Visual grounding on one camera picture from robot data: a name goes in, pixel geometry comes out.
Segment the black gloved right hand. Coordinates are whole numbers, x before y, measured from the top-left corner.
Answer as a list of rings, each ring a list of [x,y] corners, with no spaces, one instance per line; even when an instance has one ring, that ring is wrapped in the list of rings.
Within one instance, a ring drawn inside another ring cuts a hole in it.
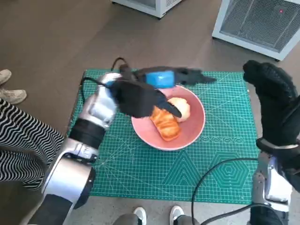
[[[260,101],[263,139],[276,146],[297,144],[300,96],[292,78],[280,67],[255,60],[244,64],[243,71]]]

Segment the black left hand, blue tape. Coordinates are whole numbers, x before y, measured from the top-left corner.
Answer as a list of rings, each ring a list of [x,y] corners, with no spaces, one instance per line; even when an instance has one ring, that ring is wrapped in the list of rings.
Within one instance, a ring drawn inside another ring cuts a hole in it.
[[[160,89],[173,88],[177,84],[196,85],[214,83],[217,80],[205,76],[200,69],[187,67],[148,67],[133,71],[128,64],[119,67],[122,78],[116,98],[120,111],[134,118],[152,115],[154,107],[165,109],[176,117],[183,117],[178,106],[169,103]]]

